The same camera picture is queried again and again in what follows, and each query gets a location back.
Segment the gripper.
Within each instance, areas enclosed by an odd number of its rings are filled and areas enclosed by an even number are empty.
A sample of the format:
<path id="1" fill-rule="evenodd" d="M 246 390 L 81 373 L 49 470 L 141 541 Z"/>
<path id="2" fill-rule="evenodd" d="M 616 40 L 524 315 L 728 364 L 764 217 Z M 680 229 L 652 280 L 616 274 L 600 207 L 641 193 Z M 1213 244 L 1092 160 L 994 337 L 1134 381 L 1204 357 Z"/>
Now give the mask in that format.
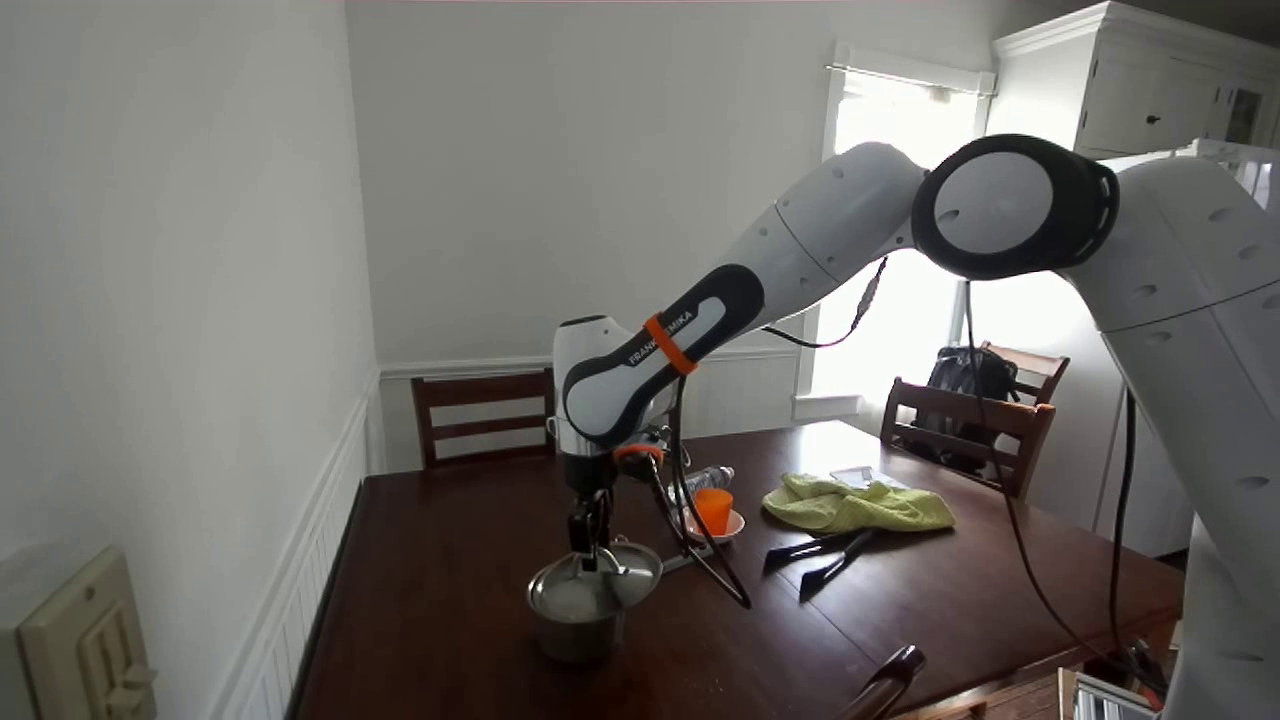
<path id="1" fill-rule="evenodd" d="M 612 569 L 611 519 L 618 477 L 611 454 L 559 454 L 564 483 L 577 496 L 567 520 L 570 548 L 580 571 Z"/>

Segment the silver pot lid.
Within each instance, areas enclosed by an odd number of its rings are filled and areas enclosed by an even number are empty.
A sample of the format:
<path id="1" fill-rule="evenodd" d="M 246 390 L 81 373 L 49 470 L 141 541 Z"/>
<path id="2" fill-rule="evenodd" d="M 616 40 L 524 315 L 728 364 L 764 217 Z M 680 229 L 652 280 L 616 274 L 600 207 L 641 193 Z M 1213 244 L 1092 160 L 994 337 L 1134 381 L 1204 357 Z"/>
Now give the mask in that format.
<path id="1" fill-rule="evenodd" d="M 593 555 L 567 553 L 530 580 L 527 601 L 541 618 L 584 624 L 641 603 L 660 582 L 663 561 L 650 548 L 613 543 Z"/>

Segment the silver metal pot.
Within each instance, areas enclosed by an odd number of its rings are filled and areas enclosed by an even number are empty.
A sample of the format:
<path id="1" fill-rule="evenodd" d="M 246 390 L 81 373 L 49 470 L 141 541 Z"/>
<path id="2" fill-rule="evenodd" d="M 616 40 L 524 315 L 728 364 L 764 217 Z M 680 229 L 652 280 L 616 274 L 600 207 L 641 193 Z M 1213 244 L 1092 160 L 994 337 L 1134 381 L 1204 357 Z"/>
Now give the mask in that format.
<path id="1" fill-rule="evenodd" d="M 548 659 L 559 664 L 584 665 L 612 656 L 625 637 L 626 610 L 599 618 L 568 621 L 531 605 L 535 644 Z"/>

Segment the orange plastic cup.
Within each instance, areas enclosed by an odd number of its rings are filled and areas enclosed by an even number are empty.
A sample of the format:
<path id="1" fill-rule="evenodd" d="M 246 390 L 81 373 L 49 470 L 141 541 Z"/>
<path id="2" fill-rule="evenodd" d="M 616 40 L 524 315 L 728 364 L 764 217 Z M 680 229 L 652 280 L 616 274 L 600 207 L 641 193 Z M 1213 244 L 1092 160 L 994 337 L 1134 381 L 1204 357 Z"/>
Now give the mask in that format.
<path id="1" fill-rule="evenodd" d="M 733 496 L 722 488 L 700 488 L 692 496 L 696 524 L 709 537 L 727 536 L 733 511 Z"/>

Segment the clear plastic water bottle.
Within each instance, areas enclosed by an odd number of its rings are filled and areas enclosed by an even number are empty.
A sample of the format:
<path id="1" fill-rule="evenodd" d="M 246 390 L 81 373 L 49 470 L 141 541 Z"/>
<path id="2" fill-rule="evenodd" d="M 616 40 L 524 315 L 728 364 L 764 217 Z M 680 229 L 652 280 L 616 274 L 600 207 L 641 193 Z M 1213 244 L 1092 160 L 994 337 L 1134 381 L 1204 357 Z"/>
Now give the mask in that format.
<path id="1" fill-rule="evenodd" d="M 672 471 L 664 484 L 667 502 L 690 503 L 700 489 L 728 489 L 735 478 L 735 470 L 727 466 L 708 466 L 695 471 L 684 468 L 684 474 Z"/>

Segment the small white bowl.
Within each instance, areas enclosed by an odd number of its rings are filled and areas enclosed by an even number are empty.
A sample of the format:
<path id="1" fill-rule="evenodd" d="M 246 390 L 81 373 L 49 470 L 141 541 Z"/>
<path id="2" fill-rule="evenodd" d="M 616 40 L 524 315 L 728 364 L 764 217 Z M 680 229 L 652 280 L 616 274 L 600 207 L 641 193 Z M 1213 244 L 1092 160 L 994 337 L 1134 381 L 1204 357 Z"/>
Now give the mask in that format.
<path id="1" fill-rule="evenodd" d="M 699 544 L 727 544 L 745 528 L 745 519 L 736 510 L 730 511 L 730 519 L 726 527 L 724 534 L 716 534 L 710 539 L 700 533 L 698 521 L 694 516 L 691 509 L 684 510 L 684 529 L 689 533 L 694 542 Z"/>

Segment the wooden chair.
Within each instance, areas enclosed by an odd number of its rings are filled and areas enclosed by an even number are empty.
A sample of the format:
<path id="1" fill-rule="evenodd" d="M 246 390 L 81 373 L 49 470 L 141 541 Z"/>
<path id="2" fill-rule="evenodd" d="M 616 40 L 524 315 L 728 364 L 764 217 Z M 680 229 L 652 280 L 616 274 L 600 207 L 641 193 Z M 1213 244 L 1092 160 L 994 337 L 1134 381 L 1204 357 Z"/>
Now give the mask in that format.
<path id="1" fill-rule="evenodd" d="M 556 411 L 553 372 L 549 368 L 544 368 L 540 372 L 448 380 L 429 380 L 416 377 L 410 380 L 410 388 L 417 421 L 421 460 L 428 470 L 466 462 L 552 456 L 556 454 L 554 438 L 547 425 L 547 419 L 553 416 Z M 535 398 L 541 401 L 541 411 L 539 414 L 500 416 L 448 425 L 433 420 L 433 411 L 438 409 L 529 401 Z M 541 438 L 531 445 L 486 448 L 449 457 L 443 457 L 438 454 L 439 443 L 448 439 L 467 439 L 513 430 L 540 430 Z"/>

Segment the yellow-green cloth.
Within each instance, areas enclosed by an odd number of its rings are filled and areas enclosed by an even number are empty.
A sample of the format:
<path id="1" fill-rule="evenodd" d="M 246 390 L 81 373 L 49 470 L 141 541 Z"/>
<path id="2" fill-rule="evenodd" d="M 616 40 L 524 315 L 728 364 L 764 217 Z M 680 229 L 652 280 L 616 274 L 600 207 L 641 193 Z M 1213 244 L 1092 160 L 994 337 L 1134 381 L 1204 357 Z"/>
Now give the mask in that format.
<path id="1" fill-rule="evenodd" d="M 945 500 L 877 478 L 850 484 L 835 477 L 787 473 L 762 507 L 786 525 L 819 536 L 860 529 L 929 532 L 955 527 Z"/>

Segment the dark glossy rod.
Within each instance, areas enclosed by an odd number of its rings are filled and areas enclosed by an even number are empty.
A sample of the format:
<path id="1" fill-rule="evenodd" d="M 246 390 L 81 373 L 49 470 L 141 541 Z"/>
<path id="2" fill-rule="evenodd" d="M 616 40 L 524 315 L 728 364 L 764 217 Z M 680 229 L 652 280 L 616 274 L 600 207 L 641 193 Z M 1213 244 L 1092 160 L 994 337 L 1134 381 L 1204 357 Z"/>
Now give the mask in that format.
<path id="1" fill-rule="evenodd" d="M 904 646 L 879 666 L 835 720 L 886 720 L 925 664 L 918 646 Z"/>

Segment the row of wooden chairs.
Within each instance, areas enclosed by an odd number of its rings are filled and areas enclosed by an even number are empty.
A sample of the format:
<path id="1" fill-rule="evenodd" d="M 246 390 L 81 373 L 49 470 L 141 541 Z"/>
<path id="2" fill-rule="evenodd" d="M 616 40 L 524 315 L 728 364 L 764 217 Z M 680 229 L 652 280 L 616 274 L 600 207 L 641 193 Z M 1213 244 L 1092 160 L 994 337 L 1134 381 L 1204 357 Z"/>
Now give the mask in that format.
<path id="1" fill-rule="evenodd" d="M 986 460 L 986 469 L 979 477 L 957 473 L 1010 497 L 1024 500 L 1056 415 L 1051 400 L 1070 365 L 1070 359 L 1030 354 L 991 342 L 974 348 L 988 348 L 1018 365 L 1020 400 L 1016 404 L 984 398 L 979 395 L 957 395 L 931 388 L 927 383 L 919 386 L 896 378 L 886 401 L 879 441 L 905 452 L 908 451 L 899 446 L 900 439 L 923 441 Z M 992 430 L 998 438 L 991 445 L 984 445 L 915 428 L 911 420 L 918 410 L 951 416 L 982 430 Z"/>

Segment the black backpack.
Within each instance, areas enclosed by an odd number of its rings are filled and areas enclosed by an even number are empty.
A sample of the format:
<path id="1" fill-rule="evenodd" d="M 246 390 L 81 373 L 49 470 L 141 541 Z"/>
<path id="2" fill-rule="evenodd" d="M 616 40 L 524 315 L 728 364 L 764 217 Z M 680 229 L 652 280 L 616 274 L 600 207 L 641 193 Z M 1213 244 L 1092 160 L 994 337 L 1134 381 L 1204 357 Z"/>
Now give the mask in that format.
<path id="1" fill-rule="evenodd" d="M 927 382 L 931 388 L 957 395 L 979 395 L 1002 402 L 1018 402 L 1018 365 L 1002 359 L 988 348 L 964 346 L 943 347 Z M 937 413 L 918 410 L 911 425 L 943 436 L 957 437 L 975 443 L 991 445 L 998 438 L 992 430 L 960 421 Z M 900 439 L 899 446 L 928 461 L 942 464 L 956 471 L 979 477 L 987 461 L 970 457 L 923 441 Z"/>

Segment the window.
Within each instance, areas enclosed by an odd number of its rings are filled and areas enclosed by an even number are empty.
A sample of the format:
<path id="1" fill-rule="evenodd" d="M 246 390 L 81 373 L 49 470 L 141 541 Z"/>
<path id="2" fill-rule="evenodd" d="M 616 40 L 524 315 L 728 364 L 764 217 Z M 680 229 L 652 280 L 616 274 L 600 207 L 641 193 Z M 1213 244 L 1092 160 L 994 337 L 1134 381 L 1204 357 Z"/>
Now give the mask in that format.
<path id="1" fill-rule="evenodd" d="M 882 142 L 931 169 L 984 132 L 996 92 L 993 70 L 947 67 L 850 42 L 836 44 L 827 68 L 823 158 Z M 850 331 L 870 278 L 872 270 L 858 273 L 804 313 L 808 346 L 797 365 L 796 421 L 876 425 L 892 379 L 924 380 L 937 350 L 960 338 L 961 281 L 911 251 L 890 258 L 870 311 Z"/>

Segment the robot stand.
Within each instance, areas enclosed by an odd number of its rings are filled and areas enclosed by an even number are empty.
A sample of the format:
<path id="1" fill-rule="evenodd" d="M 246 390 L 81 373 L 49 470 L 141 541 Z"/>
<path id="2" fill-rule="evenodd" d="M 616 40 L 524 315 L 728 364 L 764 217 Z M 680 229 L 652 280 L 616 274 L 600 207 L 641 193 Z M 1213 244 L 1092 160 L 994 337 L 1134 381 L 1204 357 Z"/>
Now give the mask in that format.
<path id="1" fill-rule="evenodd" d="M 1144 697 L 1068 667 L 1057 670 L 1060 720 L 1161 720 Z"/>

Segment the white cabinet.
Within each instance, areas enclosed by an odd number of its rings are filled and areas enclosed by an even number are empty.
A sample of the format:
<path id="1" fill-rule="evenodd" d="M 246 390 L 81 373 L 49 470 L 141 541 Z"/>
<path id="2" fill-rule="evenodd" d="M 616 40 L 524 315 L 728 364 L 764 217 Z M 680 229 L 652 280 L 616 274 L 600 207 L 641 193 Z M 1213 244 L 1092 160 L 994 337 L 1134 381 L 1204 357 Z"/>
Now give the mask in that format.
<path id="1" fill-rule="evenodd" d="M 1280 50 L 1121 3 L 1100 3 L 995 42 L 987 129 L 1038 136 L 1119 168 L 1176 154 L 1220 159 L 1280 211 Z M 1125 448 L 1125 387 L 1075 291 L 1050 273 L 978 283 L 977 336 L 1066 357 L 1030 503 L 1110 538 Z"/>

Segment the beige wall switch plate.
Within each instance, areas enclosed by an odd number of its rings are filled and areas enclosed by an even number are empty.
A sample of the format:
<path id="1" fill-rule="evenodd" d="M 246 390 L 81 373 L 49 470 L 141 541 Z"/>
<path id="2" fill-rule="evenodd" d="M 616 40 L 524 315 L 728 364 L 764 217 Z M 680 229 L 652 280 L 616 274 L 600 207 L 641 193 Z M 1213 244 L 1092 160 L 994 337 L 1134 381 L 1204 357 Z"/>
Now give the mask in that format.
<path id="1" fill-rule="evenodd" d="M 119 547 L 0 560 L 0 720 L 156 720 L 156 676 Z"/>

